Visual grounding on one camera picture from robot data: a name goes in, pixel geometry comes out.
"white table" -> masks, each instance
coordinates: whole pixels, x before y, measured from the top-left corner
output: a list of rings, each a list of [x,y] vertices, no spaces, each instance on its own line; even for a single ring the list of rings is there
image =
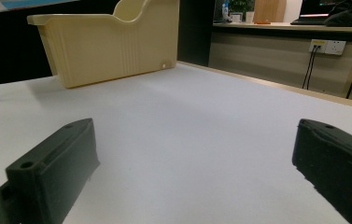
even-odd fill
[[[85,118],[101,165],[64,223],[346,223],[291,156],[302,118],[352,134],[351,105],[180,63],[72,90],[56,77],[4,84],[0,185],[18,157]]]

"power cord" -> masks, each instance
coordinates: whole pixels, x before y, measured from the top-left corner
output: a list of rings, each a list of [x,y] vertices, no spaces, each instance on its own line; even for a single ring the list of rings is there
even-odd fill
[[[306,89],[309,90],[309,83],[310,83],[310,77],[312,76],[313,63],[315,62],[316,53],[320,48],[321,46],[317,46],[317,45],[313,46],[312,52],[310,53],[309,66],[307,67],[306,75],[304,76],[302,89],[304,89],[304,84],[306,83],[306,79],[307,79]]]

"power outlet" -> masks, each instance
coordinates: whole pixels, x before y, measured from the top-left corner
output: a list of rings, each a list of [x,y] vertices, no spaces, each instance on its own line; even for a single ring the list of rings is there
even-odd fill
[[[346,42],[339,40],[329,40],[325,49],[326,54],[342,55]]]
[[[312,42],[310,42],[309,52],[312,52],[315,46],[318,48],[316,53],[324,53],[327,47],[327,40],[312,39]]]

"plastic container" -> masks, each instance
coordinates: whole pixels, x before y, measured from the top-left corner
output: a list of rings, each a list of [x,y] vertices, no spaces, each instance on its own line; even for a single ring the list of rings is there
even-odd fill
[[[121,0],[114,14],[28,16],[66,88],[176,66],[179,0]]]

